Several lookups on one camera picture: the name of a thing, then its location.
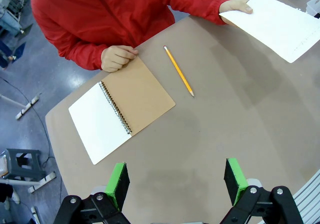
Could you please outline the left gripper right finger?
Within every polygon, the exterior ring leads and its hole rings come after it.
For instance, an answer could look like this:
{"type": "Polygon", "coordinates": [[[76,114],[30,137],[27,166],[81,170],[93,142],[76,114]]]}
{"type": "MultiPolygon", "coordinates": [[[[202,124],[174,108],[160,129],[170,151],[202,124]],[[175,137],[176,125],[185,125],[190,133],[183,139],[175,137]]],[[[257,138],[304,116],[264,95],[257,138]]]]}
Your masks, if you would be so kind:
{"type": "Polygon", "coordinates": [[[250,185],[236,158],[227,158],[224,181],[232,208],[222,224],[247,224],[251,217],[260,217],[266,224],[302,224],[303,219],[291,191],[276,186],[271,191],[250,185]]]}

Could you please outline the person's right hand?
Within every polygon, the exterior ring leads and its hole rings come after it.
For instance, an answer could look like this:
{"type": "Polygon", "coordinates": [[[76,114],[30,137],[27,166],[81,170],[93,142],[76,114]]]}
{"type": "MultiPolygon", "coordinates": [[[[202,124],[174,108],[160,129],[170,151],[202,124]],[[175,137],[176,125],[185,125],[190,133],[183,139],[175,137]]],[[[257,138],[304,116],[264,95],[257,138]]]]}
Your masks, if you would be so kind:
{"type": "Polygon", "coordinates": [[[137,49],[127,45],[113,45],[101,53],[101,69],[112,73],[122,69],[139,54],[137,49]]]}

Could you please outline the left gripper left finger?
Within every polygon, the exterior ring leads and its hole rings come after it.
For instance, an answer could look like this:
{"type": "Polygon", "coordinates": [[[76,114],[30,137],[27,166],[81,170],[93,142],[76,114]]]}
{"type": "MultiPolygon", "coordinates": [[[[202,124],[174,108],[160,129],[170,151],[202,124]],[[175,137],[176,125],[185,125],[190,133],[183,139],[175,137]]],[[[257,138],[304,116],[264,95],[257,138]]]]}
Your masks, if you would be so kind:
{"type": "Polygon", "coordinates": [[[55,224],[129,224],[122,213],[130,185],[127,164],[117,163],[105,190],[82,199],[66,196],[54,219],[55,224]]]}

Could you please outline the person's left hand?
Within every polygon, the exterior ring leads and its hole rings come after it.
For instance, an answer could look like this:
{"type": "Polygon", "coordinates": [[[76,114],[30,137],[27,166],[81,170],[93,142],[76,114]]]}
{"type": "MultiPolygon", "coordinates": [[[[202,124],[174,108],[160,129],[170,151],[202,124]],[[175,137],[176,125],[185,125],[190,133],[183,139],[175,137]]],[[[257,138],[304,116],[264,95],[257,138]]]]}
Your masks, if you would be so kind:
{"type": "Polygon", "coordinates": [[[248,0],[228,0],[223,2],[219,7],[219,13],[229,11],[240,11],[246,14],[252,14],[253,9],[247,4],[248,0]]]}

